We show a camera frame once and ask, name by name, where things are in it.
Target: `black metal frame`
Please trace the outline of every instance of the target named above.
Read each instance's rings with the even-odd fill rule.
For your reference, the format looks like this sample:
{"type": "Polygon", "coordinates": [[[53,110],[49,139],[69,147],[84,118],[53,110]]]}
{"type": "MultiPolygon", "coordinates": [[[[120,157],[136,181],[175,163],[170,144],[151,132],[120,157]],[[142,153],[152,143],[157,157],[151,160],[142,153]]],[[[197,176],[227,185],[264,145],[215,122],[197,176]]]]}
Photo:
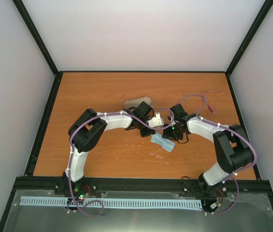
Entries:
{"type": "MultiPolygon", "coordinates": [[[[62,79],[64,72],[70,71],[58,71],[45,44],[43,43],[34,23],[29,16],[22,0],[13,0],[15,6],[17,7],[19,13],[21,14],[23,20],[25,21],[28,29],[30,30],[35,42],[37,43],[39,49],[41,50],[45,60],[47,61],[50,69],[55,75],[55,79],[52,85],[51,92],[49,94],[49,98],[43,113],[43,117],[36,135],[36,139],[34,141],[34,145],[28,160],[28,164],[25,170],[24,177],[17,177],[15,184],[13,186],[11,195],[7,202],[6,208],[4,210],[1,222],[0,222],[0,231],[3,231],[6,219],[8,217],[15,192],[18,189],[52,189],[55,191],[56,194],[65,194],[69,196],[69,192],[66,191],[64,183],[64,179],[62,177],[34,177],[33,171],[36,165],[36,161],[42,146],[43,138],[46,132],[46,128],[48,125],[48,121],[51,115],[51,111],[53,109],[55,99],[57,96],[57,92],[59,89],[60,81],[62,79]]],[[[230,88],[230,92],[234,101],[234,105],[236,108],[236,112],[239,118],[239,121],[242,127],[244,127],[244,121],[242,115],[240,113],[240,109],[234,94],[234,90],[230,81],[230,75],[235,69],[237,63],[239,62],[240,58],[244,54],[246,48],[248,47],[249,43],[253,39],[253,36],[257,32],[258,28],[260,27],[262,21],[264,20],[266,14],[270,10],[271,6],[273,5],[273,0],[265,0],[263,6],[261,7],[256,19],[254,20],[252,26],[250,27],[248,33],[246,34],[243,42],[241,43],[237,53],[235,54],[231,64],[229,65],[228,69],[224,72],[203,72],[203,71],[84,71],[84,72],[117,72],[117,73],[225,73],[226,79],[230,88]]],[[[250,181],[250,180],[239,180],[239,187],[240,192],[242,191],[249,191],[255,193],[267,193],[270,199],[270,203],[273,209],[273,192],[269,181],[261,180],[258,167],[255,165],[254,167],[255,175],[257,180],[250,181]]],[[[165,180],[165,179],[122,179],[122,178],[83,178],[83,181],[87,182],[93,189],[93,186],[96,187],[94,193],[99,196],[102,192],[107,191],[161,191],[161,192],[176,192],[178,194],[182,194],[184,196],[193,196],[197,199],[201,200],[208,200],[211,199],[212,196],[204,197],[201,196],[199,193],[191,191],[193,188],[189,188],[191,185],[196,184],[197,180],[165,180]],[[183,191],[183,186],[187,187],[188,191],[183,191]]],[[[236,185],[233,181],[227,181],[225,183],[225,187],[228,189],[229,192],[236,192],[236,185]]]]}
{"type": "MultiPolygon", "coordinates": [[[[197,180],[83,178],[82,181],[88,184],[92,190],[95,189],[93,194],[96,196],[101,196],[102,193],[106,193],[108,191],[139,191],[177,193],[179,196],[194,197],[202,201],[210,201],[213,199],[213,196],[202,196],[199,192],[193,191],[193,186],[197,185],[197,180]]],[[[239,185],[239,192],[267,194],[273,210],[273,191],[269,181],[238,180],[237,182],[239,185]]],[[[224,186],[228,192],[236,192],[236,185],[234,181],[227,181],[224,186]]],[[[0,232],[4,230],[4,225],[9,215],[15,192],[17,190],[26,189],[53,190],[55,194],[63,194],[66,197],[71,196],[70,193],[66,190],[66,183],[62,177],[17,177],[0,222],[0,232]]]]}

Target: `orange wooden surface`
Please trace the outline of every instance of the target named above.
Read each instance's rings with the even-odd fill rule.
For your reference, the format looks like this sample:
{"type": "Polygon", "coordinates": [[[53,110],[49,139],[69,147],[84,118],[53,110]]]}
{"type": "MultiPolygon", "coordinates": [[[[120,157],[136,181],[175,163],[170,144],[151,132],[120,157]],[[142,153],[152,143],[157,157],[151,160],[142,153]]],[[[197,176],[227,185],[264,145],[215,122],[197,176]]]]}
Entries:
{"type": "MultiPolygon", "coordinates": [[[[185,95],[211,89],[223,92],[208,95],[217,112],[207,108],[201,115],[221,124],[238,122],[226,77],[223,73],[114,73],[66,72],[62,77],[55,105],[38,157],[35,176],[61,176],[70,155],[68,129],[87,108],[97,112],[123,109],[130,99],[148,96],[154,109],[172,107],[185,95]]],[[[197,97],[182,105],[190,114],[202,101],[197,97]]],[[[168,122],[167,112],[161,113],[168,122]]],[[[189,142],[176,144],[170,153],[140,137],[138,130],[123,129],[104,132],[90,151],[86,164],[87,177],[198,178],[216,162],[214,144],[191,134],[189,142]]],[[[255,179],[253,169],[243,171],[238,179],[255,179]]]]}

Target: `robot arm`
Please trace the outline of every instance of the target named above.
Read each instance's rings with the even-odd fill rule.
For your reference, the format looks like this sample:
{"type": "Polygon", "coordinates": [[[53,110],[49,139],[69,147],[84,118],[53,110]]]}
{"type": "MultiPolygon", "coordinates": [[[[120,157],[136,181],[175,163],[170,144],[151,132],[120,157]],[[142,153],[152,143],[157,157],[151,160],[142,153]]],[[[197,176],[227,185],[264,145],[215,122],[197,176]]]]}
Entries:
{"type": "MultiPolygon", "coordinates": [[[[151,110],[152,108],[148,104],[142,102],[133,111],[121,111],[122,113],[125,113],[125,115],[119,115],[119,112],[118,115],[105,115],[104,117],[92,121],[89,123],[89,126],[92,126],[90,130],[86,127],[81,128],[73,138],[73,146],[75,146],[76,149],[74,149],[75,152],[71,165],[72,181],[75,182],[84,176],[84,166],[87,155],[89,151],[95,147],[105,130],[115,128],[124,128],[126,130],[139,129],[142,137],[154,134],[155,131],[153,129],[145,127],[139,121],[128,116],[128,114],[134,115],[151,127],[162,126],[163,120],[159,113],[156,113],[156,116],[149,120],[148,114],[151,110]]],[[[170,110],[174,114],[174,122],[171,127],[163,130],[163,138],[179,141],[183,139],[184,133],[186,134],[187,139],[188,135],[193,133],[198,134],[215,144],[217,163],[199,176],[199,187],[201,192],[206,193],[207,191],[210,191],[230,173],[253,161],[253,155],[248,146],[230,132],[222,128],[208,125],[204,121],[198,119],[195,114],[188,115],[180,104],[173,106],[170,110]]],[[[87,109],[69,129],[69,135],[71,136],[85,121],[100,114],[101,113],[96,113],[92,109],[87,109]]],[[[229,128],[244,138],[247,138],[247,135],[241,126],[233,125],[229,128]]]]}
{"type": "MultiPolygon", "coordinates": [[[[196,114],[188,115],[180,104],[173,106],[171,110],[174,113],[175,123],[163,131],[162,137],[178,141],[183,139],[184,133],[187,139],[189,134],[197,134],[215,145],[217,163],[199,176],[199,187],[203,193],[211,190],[230,173],[252,163],[253,155],[249,147],[238,137],[227,130],[209,125],[196,117],[196,114]]],[[[224,127],[232,129],[248,140],[240,125],[224,125],[224,127]]]]}
{"type": "MultiPolygon", "coordinates": [[[[140,130],[142,137],[155,133],[154,130],[145,127],[143,124],[127,115],[128,113],[138,117],[150,127],[163,126],[164,123],[163,119],[160,117],[160,113],[156,113],[154,117],[147,120],[149,119],[148,114],[151,112],[151,110],[151,106],[145,102],[142,102],[137,108],[133,109],[133,111],[127,109],[126,111],[118,112],[117,115],[108,116],[105,114],[104,117],[98,118],[89,123],[89,126],[92,126],[89,130],[86,127],[82,127],[73,138],[73,150],[75,152],[73,153],[71,163],[71,180],[75,182],[84,176],[84,166],[88,153],[96,146],[104,131],[116,128],[124,128],[126,130],[137,128],[140,130]]],[[[71,126],[69,129],[69,136],[71,136],[81,124],[97,115],[103,115],[103,113],[96,113],[93,109],[87,109],[71,126]]]]}

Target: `blue cloth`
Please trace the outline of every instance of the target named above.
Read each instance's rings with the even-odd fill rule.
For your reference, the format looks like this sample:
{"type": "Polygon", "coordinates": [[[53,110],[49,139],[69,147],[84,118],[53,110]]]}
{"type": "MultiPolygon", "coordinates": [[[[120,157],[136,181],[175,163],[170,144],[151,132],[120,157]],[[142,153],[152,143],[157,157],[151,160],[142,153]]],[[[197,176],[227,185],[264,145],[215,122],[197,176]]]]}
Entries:
{"type": "Polygon", "coordinates": [[[168,139],[163,139],[160,133],[152,134],[150,141],[155,144],[159,144],[163,149],[167,150],[168,152],[173,151],[175,147],[175,143],[168,139]]]}

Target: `white wall panel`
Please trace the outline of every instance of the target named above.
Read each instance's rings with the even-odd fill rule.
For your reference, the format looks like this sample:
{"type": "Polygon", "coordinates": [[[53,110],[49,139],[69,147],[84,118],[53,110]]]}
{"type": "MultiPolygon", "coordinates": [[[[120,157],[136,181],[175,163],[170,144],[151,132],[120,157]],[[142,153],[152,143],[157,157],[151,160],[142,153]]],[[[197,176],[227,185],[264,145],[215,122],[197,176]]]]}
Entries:
{"type": "Polygon", "coordinates": [[[0,219],[22,176],[53,82],[11,0],[0,0],[0,219]]]}
{"type": "Polygon", "coordinates": [[[225,71],[264,0],[24,0],[59,70],[225,71]]]}
{"type": "Polygon", "coordinates": [[[231,75],[262,178],[273,188],[273,6],[231,75]]]}

